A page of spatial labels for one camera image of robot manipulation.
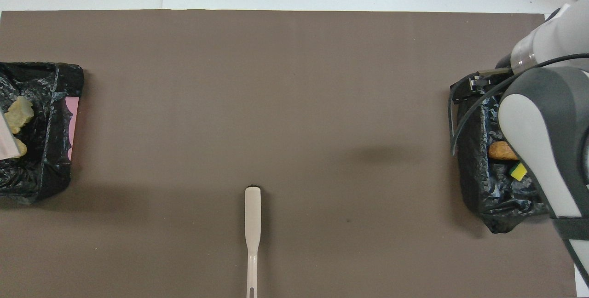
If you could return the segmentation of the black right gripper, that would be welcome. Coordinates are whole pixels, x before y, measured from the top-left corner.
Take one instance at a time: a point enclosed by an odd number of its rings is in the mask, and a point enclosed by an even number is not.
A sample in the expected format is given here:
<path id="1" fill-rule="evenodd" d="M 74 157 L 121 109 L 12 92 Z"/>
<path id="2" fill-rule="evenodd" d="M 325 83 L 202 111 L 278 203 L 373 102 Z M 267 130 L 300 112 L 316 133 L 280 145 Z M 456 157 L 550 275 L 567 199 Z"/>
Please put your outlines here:
<path id="1" fill-rule="evenodd" d="M 510 69 L 480 70 L 469 78 L 469 86 L 473 92 L 488 92 L 512 75 Z"/>

